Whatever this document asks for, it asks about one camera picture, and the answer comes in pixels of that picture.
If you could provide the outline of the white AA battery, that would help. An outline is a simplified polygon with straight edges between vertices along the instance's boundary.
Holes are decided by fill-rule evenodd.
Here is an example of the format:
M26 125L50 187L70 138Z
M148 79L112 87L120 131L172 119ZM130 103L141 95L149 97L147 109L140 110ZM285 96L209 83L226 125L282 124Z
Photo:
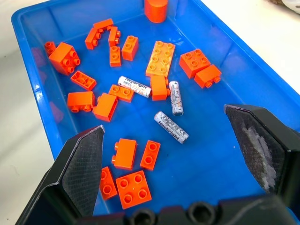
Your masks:
M155 114L154 120L179 143L183 144L189 138L187 132L162 111Z
M146 98L150 97L151 94L151 88L141 84L139 82L136 82L130 78L124 77L124 76L120 76L118 79L118 85L122 86L124 88L128 88L133 90L135 93L144 96Z
M172 113L174 116L182 116L184 111L183 111L183 104L181 100L179 83L177 81L171 81L169 82L169 88L170 88Z

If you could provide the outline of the white rounded object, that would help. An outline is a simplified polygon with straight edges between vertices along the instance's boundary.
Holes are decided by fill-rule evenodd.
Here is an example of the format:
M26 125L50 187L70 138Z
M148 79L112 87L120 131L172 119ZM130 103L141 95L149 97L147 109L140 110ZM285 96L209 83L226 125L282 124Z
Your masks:
M300 0L281 0L282 3L294 11L297 14L300 14Z

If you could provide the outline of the orange cylinder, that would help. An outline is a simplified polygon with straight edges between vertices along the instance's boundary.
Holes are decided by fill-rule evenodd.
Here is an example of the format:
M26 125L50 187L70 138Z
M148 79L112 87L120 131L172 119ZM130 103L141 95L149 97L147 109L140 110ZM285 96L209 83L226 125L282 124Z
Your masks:
M162 23L166 19L168 0L145 0L145 14L153 23Z

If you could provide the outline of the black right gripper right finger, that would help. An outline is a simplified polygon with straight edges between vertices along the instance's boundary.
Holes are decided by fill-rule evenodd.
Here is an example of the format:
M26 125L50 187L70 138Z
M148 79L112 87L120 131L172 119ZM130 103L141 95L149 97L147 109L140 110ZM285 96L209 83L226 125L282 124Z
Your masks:
M266 108L225 105L246 166L267 193L300 209L300 133Z

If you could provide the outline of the light orange eight-stud plate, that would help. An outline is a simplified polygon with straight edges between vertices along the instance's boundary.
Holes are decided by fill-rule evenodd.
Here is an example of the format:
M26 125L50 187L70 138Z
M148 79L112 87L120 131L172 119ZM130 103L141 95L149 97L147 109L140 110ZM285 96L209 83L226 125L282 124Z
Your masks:
M162 75L166 79L169 74L174 52L174 44L156 41L150 61L147 65L146 76Z

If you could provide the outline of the blue plastic bin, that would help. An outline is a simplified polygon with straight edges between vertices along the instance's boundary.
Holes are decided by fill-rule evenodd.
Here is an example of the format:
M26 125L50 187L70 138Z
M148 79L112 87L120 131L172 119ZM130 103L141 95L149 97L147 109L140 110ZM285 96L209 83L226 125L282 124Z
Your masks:
M109 18L121 32L120 67L110 66L110 30L93 50L85 44L93 24ZM169 0L163 23L146 17L144 0L52 0L17 10L11 21L54 158L69 138L103 125L103 166L118 178L128 174L111 163L120 138L137 141L134 171L141 169L147 141L161 144L154 170L145 171L152 200L141 208L157 212L264 193L244 163L224 112L226 104L264 107L300 132L300 95L200 0ZM139 42L133 61L124 60L121 53L129 35ZM179 82L184 114L172 117L170 100L153 101L138 94L131 103L119 101L110 122L91 112L71 112L68 94L81 88L52 66L44 48L48 41L74 47L81 61L77 70L97 82L95 97L107 93L120 76L149 85L145 72L155 42L174 44L168 79ZM222 72L221 81L210 88L202 89L180 67L180 56L195 49ZM188 133L183 144L154 121L159 111Z

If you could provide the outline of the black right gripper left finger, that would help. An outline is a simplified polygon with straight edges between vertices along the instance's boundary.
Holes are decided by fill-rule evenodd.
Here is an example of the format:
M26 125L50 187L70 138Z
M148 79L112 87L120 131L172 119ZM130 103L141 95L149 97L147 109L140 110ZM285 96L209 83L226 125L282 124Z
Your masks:
M15 225L75 225L92 216L101 180L104 127L68 139Z

